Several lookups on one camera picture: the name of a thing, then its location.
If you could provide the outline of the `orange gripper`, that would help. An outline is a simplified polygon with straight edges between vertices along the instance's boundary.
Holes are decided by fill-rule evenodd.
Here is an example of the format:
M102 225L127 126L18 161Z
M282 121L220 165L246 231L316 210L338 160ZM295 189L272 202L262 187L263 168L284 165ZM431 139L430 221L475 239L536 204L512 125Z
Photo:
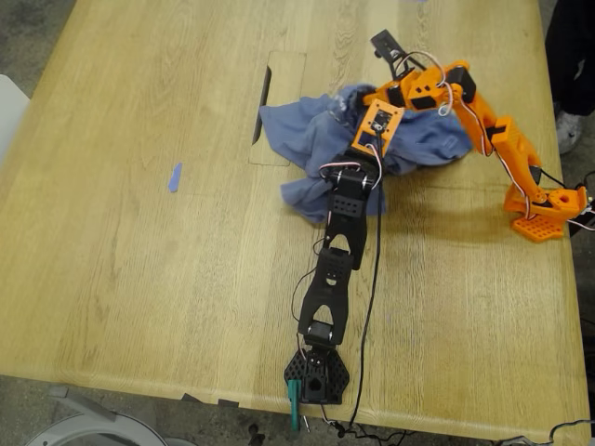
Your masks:
M363 105L369 107L375 100L392 104L389 94L403 95L404 107L413 111L436 109L449 112L455 102L455 93L442 68L412 70L401 81L389 81L378 87L376 93L363 96Z

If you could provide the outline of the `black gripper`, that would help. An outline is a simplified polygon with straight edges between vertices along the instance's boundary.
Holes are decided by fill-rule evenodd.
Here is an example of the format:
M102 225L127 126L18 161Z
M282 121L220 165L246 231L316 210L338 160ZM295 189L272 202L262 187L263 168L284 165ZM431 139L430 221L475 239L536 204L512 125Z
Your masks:
M364 151L358 151L355 149L347 149L342 154L342 160L344 162L354 162L359 164L363 170L375 170L380 171L382 163L374 154L370 154Z

